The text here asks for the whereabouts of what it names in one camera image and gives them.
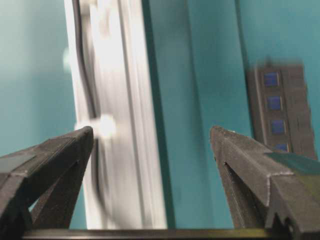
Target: teal background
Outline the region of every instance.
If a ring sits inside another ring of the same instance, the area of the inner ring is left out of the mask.
[[[232,228],[210,127],[251,136],[244,66],[267,57],[302,61],[319,153],[320,1],[143,3],[169,226]],[[0,31],[4,155],[72,131],[76,119],[71,75],[63,67],[64,1],[1,0]],[[81,229],[86,227],[82,190],[79,196],[71,228]]]
[[[0,1],[0,156],[74,129],[63,0]],[[71,227],[85,228],[83,193]]]

